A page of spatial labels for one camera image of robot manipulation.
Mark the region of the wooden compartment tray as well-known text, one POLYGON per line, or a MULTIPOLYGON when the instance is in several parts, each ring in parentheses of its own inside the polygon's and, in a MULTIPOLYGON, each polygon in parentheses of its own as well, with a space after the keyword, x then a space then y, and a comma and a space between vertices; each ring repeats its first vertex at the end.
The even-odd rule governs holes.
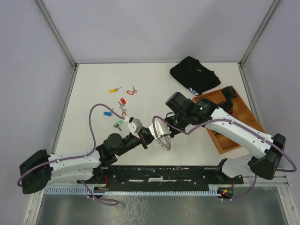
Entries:
MULTIPOLYGON (((220 106, 224 111, 233 116, 235 119, 240 120, 241 122, 249 125, 250 127, 260 132, 265 132, 259 121, 252 114, 251 110, 247 107, 246 103, 243 101, 238 92, 235 90, 236 98, 226 99, 222 93, 223 89, 224 88, 209 92, 207 94, 196 96, 192 98, 192 101, 196 103, 198 99, 206 98, 220 106)), ((220 154, 227 153, 240 147, 240 145, 238 145, 236 142, 225 137, 217 131, 209 129, 208 133, 220 154)))

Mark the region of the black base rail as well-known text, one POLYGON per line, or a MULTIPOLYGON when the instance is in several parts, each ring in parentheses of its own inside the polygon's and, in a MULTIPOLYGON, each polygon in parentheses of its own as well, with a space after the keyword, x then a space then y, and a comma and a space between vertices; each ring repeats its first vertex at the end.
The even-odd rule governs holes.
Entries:
POLYGON ((224 175, 214 166, 150 166, 150 165, 111 165, 107 168, 97 170, 86 184, 113 184, 119 183, 142 183, 142 182, 177 182, 195 183, 202 185, 228 185, 243 184, 242 175, 230 178, 224 175))

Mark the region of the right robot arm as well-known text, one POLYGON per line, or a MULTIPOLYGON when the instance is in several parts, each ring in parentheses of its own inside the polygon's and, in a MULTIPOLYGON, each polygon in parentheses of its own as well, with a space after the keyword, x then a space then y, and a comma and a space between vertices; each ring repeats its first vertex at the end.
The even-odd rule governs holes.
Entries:
POLYGON ((167 119, 175 135, 189 125, 202 125, 226 136, 249 152, 242 157, 222 159, 215 171, 218 182, 226 183, 248 172, 266 180, 273 179, 285 147, 286 138, 283 135, 271 136, 258 131, 206 98, 194 103, 180 92, 175 92, 165 104, 175 114, 167 119))

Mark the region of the red open tagged key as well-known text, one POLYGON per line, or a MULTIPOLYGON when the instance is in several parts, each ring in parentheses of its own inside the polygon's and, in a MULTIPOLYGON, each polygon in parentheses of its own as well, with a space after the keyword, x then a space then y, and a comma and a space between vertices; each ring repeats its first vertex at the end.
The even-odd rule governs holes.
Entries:
POLYGON ((127 94, 129 95, 134 95, 137 92, 137 90, 135 89, 135 87, 132 87, 132 90, 127 90, 127 94))

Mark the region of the yellow tagged key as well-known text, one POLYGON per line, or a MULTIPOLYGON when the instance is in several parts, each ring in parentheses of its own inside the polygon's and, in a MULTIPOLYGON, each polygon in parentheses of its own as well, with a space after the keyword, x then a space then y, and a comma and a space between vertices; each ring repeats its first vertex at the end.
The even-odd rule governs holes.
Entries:
POLYGON ((114 88, 114 89, 110 89, 108 92, 109 92, 109 93, 115 93, 115 92, 117 92, 119 89, 121 89, 121 87, 114 88))

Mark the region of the solid red tagged key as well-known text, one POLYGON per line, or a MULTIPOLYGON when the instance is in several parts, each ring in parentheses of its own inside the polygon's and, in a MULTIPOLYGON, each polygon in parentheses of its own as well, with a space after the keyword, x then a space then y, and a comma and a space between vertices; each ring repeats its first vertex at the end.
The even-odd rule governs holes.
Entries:
POLYGON ((118 103, 119 103, 120 107, 124 107, 125 104, 126 104, 126 101, 125 101, 124 98, 121 98, 121 99, 118 101, 118 103))

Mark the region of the metal disc with keyrings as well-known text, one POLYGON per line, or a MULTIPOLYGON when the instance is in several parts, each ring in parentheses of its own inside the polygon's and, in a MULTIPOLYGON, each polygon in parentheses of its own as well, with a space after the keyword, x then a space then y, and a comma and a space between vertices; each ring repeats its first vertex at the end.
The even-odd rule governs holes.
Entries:
POLYGON ((171 137, 169 135, 161 136, 157 139, 157 142, 166 151, 169 151, 172 147, 171 137))

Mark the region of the red frame tagged key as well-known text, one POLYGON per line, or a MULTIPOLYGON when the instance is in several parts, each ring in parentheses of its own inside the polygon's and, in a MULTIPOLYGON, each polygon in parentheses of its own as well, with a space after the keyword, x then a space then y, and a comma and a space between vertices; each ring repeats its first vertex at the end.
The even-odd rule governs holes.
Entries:
POLYGON ((127 116, 127 109, 119 107, 121 109, 122 112, 122 117, 125 118, 127 116))

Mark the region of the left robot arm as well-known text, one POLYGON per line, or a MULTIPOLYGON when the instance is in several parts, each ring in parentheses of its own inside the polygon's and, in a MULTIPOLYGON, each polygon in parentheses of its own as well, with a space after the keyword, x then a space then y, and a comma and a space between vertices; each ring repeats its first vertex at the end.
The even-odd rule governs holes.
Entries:
POLYGON ((94 145, 92 150, 84 153, 56 155, 49 154, 46 150, 38 150, 20 164, 17 185, 27 195, 50 184, 79 180, 98 183, 104 177, 104 167, 115 163, 118 156, 137 146, 141 145, 146 149, 155 137, 150 129, 141 127, 125 137, 112 133, 101 145, 94 145))

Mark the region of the blue tagged key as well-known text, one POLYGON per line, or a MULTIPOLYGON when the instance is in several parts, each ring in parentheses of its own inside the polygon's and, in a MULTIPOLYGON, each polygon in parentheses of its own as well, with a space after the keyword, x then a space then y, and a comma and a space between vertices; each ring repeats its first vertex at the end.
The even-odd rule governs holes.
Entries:
POLYGON ((112 112, 112 110, 104 111, 103 115, 105 115, 105 116, 113 116, 113 112, 112 112))

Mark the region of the black round item in tray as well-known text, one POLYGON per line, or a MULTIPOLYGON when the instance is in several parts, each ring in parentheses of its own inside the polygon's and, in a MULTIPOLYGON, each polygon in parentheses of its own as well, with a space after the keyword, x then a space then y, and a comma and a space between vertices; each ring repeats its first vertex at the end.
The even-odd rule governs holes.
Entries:
POLYGON ((231 86, 227 86, 222 90, 223 96, 226 99, 234 99, 236 98, 236 92, 235 89, 231 86))

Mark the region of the black folded cloth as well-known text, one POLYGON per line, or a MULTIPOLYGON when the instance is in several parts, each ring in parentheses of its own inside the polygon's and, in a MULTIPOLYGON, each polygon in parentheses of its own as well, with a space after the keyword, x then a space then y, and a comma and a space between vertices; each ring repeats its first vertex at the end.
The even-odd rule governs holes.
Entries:
POLYGON ((170 75, 194 95, 199 96, 221 84, 214 71, 190 56, 170 69, 170 75))

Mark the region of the green tagged key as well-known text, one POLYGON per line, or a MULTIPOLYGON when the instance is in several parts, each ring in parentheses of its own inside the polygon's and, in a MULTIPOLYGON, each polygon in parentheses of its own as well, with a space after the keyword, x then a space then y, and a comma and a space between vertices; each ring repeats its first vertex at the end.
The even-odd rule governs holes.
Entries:
POLYGON ((118 122, 116 122, 116 123, 114 124, 114 127, 121 131, 122 129, 120 128, 120 126, 122 125, 122 123, 123 123, 123 121, 122 121, 122 120, 119 120, 118 122))

